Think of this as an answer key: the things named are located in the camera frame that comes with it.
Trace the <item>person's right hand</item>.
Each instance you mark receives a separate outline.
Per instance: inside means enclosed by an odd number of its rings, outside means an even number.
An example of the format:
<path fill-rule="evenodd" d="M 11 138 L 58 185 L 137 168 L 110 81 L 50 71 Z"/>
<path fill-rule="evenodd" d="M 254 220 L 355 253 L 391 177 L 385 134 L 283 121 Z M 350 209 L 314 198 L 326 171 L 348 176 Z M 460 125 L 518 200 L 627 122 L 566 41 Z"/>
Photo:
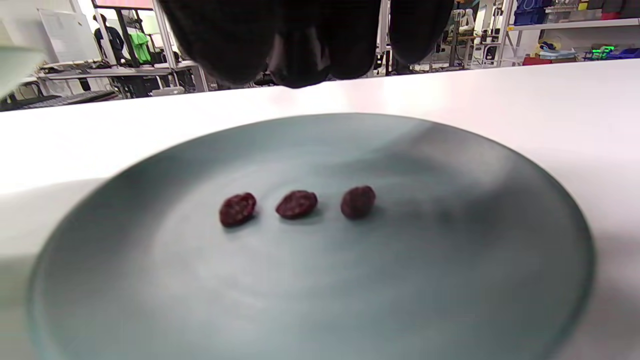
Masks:
<path fill-rule="evenodd" d="M 179 46 L 217 82 L 268 71 L 299 89 L 361 78 L 376 59 L 380 0 L 161 0 Z"/>

